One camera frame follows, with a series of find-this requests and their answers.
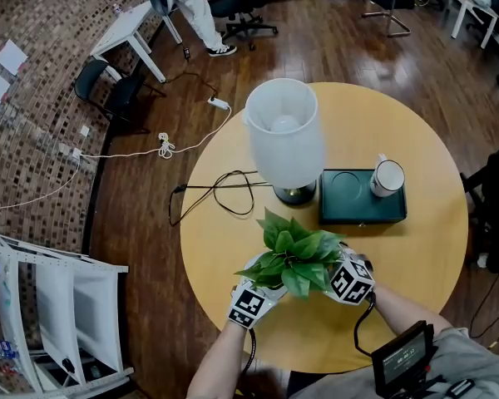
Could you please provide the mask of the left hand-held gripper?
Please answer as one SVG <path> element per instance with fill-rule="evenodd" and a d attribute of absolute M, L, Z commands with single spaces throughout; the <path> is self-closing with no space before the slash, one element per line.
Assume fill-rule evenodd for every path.
<path fill-rule="evenodd" d="M 249 278 L 242 277 L 232 293 L 227 318 L 243 328 L 251 329 L 276 306 L 287 291 L 284 285 L 278 288 L 255 287 Z"/>

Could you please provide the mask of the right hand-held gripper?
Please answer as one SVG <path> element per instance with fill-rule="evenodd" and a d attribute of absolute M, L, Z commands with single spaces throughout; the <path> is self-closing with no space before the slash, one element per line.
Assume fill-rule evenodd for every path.
<path fill-rule="evenodd" d="M 328 269 L 327 296 L 347 305 L 358 306 L 373 291 L 373 266 L 363 254 L 340 245 L 339 259 Z"/>

